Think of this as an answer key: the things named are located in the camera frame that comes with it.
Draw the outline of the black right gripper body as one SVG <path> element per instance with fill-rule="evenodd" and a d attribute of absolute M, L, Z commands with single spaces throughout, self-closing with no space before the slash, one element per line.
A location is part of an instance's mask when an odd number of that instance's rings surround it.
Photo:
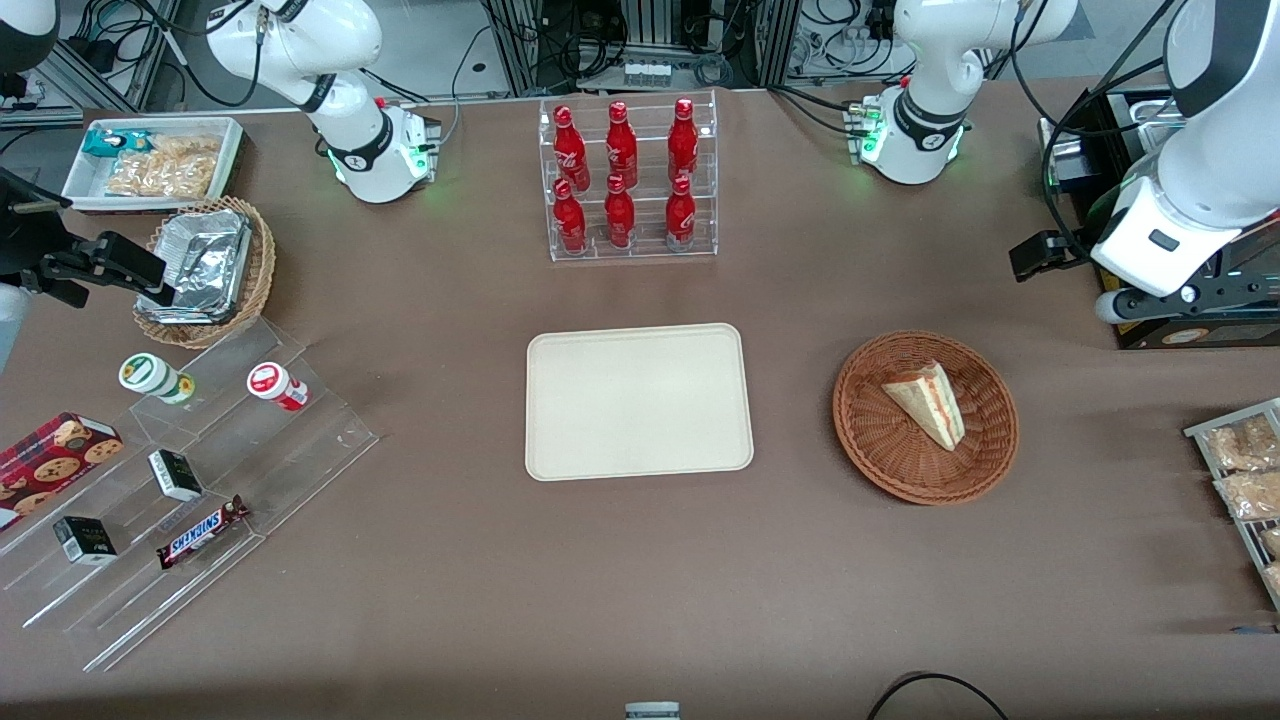
<path fill-rule="evenodd" d="M 69 251 L 76 238 L 61 220 L 69 199 L 1 170 L 1 279 L 28 291 L 28 273 L 55 278 L 42 269 L 47 255 Z"/>

